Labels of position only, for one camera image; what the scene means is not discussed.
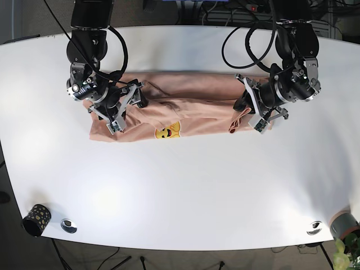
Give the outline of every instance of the black cup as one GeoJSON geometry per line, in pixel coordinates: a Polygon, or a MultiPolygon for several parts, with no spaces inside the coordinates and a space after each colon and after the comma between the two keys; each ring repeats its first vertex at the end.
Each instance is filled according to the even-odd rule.
{"type": "Polygon", "coordinates": [[[40,236],[51,219],[50,211],[41,204],[35,204],[29,214],[22,219],[21,225],[34,237],[40,236]]]}

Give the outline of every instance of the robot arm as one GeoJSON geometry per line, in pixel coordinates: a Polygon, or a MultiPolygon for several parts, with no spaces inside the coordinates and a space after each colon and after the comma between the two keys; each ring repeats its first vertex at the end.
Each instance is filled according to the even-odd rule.
{"type": "Polygon", "coordinates": [[[71,41],[66,54],[71,62],[67,91],[76,101],[90,100],[89,113],[94,112],[107,121],[111,134],[126,127],[125,108],[127,104],[146,107],[148,101],[141,92],[142,83],[137,80],[116,86],[124,74],[128,53],[124,39],[110,27],[113,0],[76,0],[71,19],[71,41]],[[100,71],[100,61],[107,52],[106,31],[109,28],[121,41],[124,50],[124,64],[121,70],[106,74],[100,71]]]}
{"type": "Polygon", "coordinates": [[[273,0],[273,4],[278,26],[276,51],[282,58],[282,69],[277,64],[272,64],[269,69],[260,62],[259,67],[270,70],[269,81],[264,84],[236,75],[246,91],[234,109],[243,110],[250,106],[254,116],[249,124],[260,133],[266,131],[271,120],[289,117],[281,105],[297,100],[310,101],[321,89],[316,59],[319,43],[310,24],[307,0],[273,0]]]}

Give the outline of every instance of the folded shirt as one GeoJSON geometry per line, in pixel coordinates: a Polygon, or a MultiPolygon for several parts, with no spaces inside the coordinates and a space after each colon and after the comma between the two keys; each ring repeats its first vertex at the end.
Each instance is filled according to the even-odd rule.
{"type": "MultiPolygon", "coordinates": [[[[178,138],[213,133],[252,130],[250,108],[235,111],[233,105],[245,87],[233,75],[186,73],[124,74],[122,81],[144,82],[142,93],[148,106],[126,108],[127,127],[111,135],[105,120],[91,113],[90,139],[133,142],[146,139],[178,138]]],[[[91,103],[84,101],[85,107],[91,103]]]]}

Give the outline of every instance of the screw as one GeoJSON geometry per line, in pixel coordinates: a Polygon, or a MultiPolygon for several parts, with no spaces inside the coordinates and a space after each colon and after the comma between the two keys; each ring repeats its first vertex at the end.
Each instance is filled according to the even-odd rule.
{"type": "Polygon", "coordinates": [[[74,92],[78,92],[79,91],[79,86],[77,84],[73,85],[73,91],[74,92]]]}
{"type": "Polygon", "coordinates": [[[317,84],[317,79],[313,78],[313,79],[311,80],[310,84],[311,84],[312,86],[316,86],[316,84],[317,84]]]}

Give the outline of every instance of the metal grommet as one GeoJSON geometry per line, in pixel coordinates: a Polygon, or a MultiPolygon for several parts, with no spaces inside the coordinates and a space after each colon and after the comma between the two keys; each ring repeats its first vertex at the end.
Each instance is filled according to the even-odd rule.
{"type": "Polygon", "coordinates": [[[77,225],[69,219],[61,221],[61,228],[68,233],[75,233],[78,230],[77,225]]]}
{"type": "Polygon", "coordinates": [[[310,224],[309,230],[307,230],[308,235],[316,235],[322,230],[323,224],[321,221],[314,221],[310,224]]]}

